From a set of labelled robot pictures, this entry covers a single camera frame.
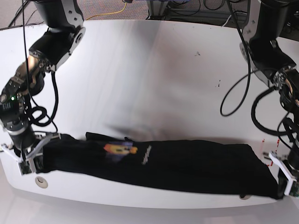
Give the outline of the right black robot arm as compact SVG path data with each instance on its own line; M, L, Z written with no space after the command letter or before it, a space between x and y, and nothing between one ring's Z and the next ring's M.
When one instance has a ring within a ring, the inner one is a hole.
M56 71L72 55L85 34L84 17L75 0L36 0L34 2L47 31L30 48L0 95L0 123L12 145L1 145L11 156L22 175L43 168L43 147L59 136L58 132L34 131L33 126L53 124L58 109ZM44 77L51 75L55 103L51 115L33 96L44 87Z

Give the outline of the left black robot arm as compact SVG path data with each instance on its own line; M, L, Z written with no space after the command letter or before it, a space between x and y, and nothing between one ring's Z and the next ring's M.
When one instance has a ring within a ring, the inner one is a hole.
M286 160L281 160L274 153L270 159L279 166L278 191L286 196L299 196L299 72L296 63L285 54L277 42L286 24L289 11L297 4L296 0L250 0L248 1L247 19L242 29L243 41L240 49L250 63L253 72L264 82L268 90L261 93L254 101L251 118L254 125L262 132L277 136L287 136L291 142ZM287 114L278 126L284 131L270 130L256 119L258 102L273 91L280 94L280 104Z

